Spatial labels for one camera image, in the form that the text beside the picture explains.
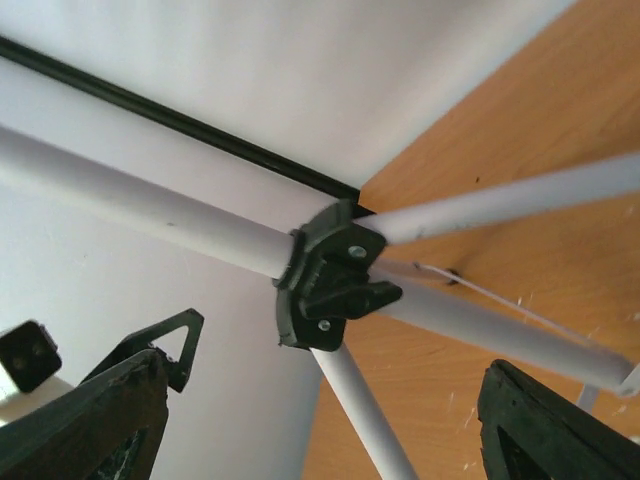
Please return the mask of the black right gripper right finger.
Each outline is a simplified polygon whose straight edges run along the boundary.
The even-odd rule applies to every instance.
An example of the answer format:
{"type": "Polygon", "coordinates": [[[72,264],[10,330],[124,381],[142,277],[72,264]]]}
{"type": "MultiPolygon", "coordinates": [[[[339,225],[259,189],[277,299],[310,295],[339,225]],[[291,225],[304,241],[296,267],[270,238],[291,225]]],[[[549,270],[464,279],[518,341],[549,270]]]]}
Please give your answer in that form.
{"type": "Polygon", "coordinates": [[[485,371],[477,401],[489,479],[639,478],[639,445],[506,360],[485,371]]]}

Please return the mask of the white tripod music stand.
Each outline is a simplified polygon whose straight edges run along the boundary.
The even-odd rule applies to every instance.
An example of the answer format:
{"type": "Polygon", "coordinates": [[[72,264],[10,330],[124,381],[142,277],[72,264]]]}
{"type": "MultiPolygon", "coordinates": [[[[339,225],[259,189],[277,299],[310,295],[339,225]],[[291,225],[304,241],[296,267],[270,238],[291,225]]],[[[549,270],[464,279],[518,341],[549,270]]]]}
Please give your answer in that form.
{"type": "Polygon", "coordinates": [[[512,202],[496,214],[501,221],[636,191],[639,157],[617,156],[360,220],[352,218],[349,203],[336,204],[290,234],[9,129],[1,132],[1,179],[271,278],[283,343],[342,352],[341,334],[322,337],[319,322],[344,324],[409,302],[407,288],[370,278],[388,244],[450,233],[454,206],[474,212],[481,200],[494,196],[512,202]]]}

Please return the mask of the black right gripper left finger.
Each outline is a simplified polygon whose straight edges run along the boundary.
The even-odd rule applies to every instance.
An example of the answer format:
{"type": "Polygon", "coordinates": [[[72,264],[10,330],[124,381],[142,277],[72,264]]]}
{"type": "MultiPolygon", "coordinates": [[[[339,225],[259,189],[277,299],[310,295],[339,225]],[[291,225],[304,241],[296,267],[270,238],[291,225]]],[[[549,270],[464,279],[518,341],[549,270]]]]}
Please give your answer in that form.
{"type": "Polygon", "coordinates": [[[168,420],[168,379],[139,352],[1,428],[3,479],[148,479],[168,420]]]}

